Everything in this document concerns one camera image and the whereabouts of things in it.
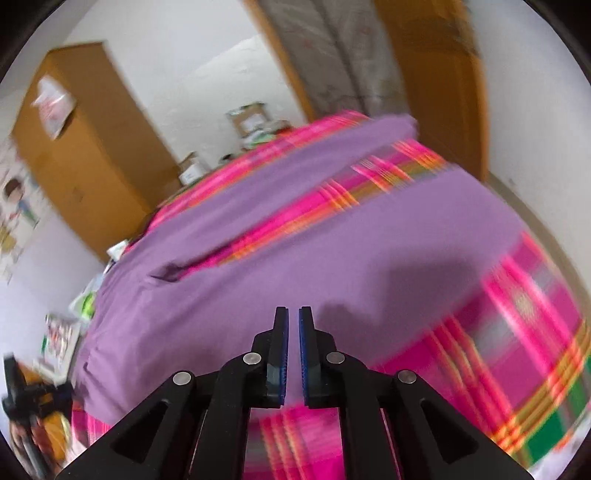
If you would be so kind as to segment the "person's left hand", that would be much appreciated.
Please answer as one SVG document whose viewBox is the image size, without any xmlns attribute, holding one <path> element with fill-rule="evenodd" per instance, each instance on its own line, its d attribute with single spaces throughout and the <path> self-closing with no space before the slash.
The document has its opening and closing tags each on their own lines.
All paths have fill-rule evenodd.
<svg viewBox="0 0 591 480">
<path fill-rule="evenodd" d="M 70 427 L 61 413 L 53 413 L 42 420 L 35 420 L 30 428 L 11 421 L 9 429 L 12 446 L 16 452 L 25 453 L 24 440 L 30 437 L 50 463 L 61 465 L 65 462 Z"/>
</svg>

